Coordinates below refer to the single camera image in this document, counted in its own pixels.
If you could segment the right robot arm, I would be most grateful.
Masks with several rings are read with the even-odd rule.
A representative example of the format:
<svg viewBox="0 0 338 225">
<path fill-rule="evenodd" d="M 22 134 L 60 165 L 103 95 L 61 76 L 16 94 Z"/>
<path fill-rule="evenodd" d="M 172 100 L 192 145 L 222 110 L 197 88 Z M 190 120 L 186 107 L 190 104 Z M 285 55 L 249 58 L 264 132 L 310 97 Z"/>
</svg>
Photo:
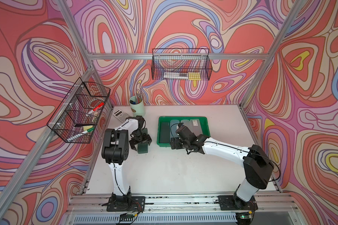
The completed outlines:
<svg viewBox="0 0 338 225">
<path fill-rule="evenodd" d="M 183 123 L 178 124 L 170 144 L 172 149 L 185 149 L 188 155 L 191 153 L 212 155 L 243 167 L 245 178 L 233 195 L 233 201 L 237 205 L 250 202 L 259 190 L 266 189 L 271 182 L 275 163 L 258 145 L 240 147 L 204 134 L 197 136 Z"/>
</svg>

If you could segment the dark green pencil case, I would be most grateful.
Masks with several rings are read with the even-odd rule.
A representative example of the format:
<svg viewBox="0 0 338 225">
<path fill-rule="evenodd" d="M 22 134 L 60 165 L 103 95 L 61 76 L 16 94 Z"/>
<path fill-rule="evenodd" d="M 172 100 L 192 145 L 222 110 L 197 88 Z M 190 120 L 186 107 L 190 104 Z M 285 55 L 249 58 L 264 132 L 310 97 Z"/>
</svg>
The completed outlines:
<svg viewBox="0 0 338 225">
<path fill-rule="evenodd" d="M 170 142 L 170 123 L 161 122 L 159 143 L 169 143 L 169 142 Z"/>
</svg>

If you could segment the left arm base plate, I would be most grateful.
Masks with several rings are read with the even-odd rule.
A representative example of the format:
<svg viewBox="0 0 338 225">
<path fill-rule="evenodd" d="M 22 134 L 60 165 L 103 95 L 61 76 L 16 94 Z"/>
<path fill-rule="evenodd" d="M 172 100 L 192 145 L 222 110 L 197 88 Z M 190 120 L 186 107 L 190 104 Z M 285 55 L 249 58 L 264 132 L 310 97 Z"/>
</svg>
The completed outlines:
<svg viewBox="0 0 338 225">
<path fill-rule="evenodd" d="M 144 196 L 111 196 L 109 201 L 102 206 L 106 206 L 108 212 L 134 211 L 143 212 L 145 209 L 146 198 Z"/>
</svg>

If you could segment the teal pencil case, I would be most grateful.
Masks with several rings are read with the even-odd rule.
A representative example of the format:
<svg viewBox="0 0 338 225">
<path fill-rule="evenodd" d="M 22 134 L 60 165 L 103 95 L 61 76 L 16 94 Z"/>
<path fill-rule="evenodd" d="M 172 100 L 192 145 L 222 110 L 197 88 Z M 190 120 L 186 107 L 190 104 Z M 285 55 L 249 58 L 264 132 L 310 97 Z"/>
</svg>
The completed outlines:
<svg viewBox="0 0 338 225">
<path fill-rule="evenodd" d="M 176 130 L 178 129 L 179 123 L 180 123 L 179 120 L 171 120 L 170 121 L 170 139 L 177 137 Z"/>
</svg>

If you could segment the clear rectangular barcode pencil case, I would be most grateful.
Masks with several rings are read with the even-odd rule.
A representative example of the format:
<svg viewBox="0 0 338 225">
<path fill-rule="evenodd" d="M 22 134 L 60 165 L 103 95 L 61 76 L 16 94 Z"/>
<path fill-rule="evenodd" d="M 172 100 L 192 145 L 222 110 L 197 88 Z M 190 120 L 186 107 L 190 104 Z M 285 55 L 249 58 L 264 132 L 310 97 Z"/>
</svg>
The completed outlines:
<svg viewBox="0 0 338 225">
<path fill-rule="evenodd" d="M 199 119 L 190 119 L 191 123 L 191 131 L 196 135 L 199 136 L 202 134 L 201 124 Z"/>
</svg>

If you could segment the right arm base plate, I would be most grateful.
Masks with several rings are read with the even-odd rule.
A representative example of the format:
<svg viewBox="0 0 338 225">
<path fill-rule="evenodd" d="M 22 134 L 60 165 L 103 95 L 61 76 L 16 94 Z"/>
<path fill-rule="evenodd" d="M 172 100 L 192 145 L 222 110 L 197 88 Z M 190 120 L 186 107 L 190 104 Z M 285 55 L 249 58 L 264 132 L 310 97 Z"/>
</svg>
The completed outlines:
<svg viewBox="0 0 338 225">
<path fill-rule="evenodd" d="M 256 203 L 255 197 L 252 196 L 250 201 L 245 202 L 244 200 L 238 198 L 237 196 L 218 196 L 216 203 L 219 204 L 222 211 L 256 211 L 258 210 L 258 205 Z"/>
</svg>

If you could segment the clear rounded pencil case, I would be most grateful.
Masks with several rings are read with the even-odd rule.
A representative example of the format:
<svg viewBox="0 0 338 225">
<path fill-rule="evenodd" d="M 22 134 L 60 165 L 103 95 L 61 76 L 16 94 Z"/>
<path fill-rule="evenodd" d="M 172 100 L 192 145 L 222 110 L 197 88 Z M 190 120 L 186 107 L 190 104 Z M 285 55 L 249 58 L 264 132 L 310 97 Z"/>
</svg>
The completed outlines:
<svg viewBox="0 0 338 225">
<path fill-rule="evenodd" d="M 191 129 L 191 122 L 189 120 L 181 120 L 181 123 L 183 123 L 184 126 L 188 127 L 189 129 Z"/>
</svg>

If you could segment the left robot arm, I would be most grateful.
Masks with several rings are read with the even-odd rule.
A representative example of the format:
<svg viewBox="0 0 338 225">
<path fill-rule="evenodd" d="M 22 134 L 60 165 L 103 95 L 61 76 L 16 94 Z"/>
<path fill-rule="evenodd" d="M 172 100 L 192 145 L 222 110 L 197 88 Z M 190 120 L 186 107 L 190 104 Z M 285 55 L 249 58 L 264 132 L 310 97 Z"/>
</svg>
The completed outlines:
<svg viewBox="0 0 338 225">
<path fill-rule="evenodd" d="M 128 117 L 117 128 L 108 128 L 104 133 L 101 157 L 109 165 L 114 191 L 111 199 L 118 202 L 131 202 L 131 188 L 124 176 L 124 162 L 130 150 L 138 154 L 148 153 L 152 142 L 151 136 L 145 128 L 146 121 L 142 116 Z"/>
</svg>

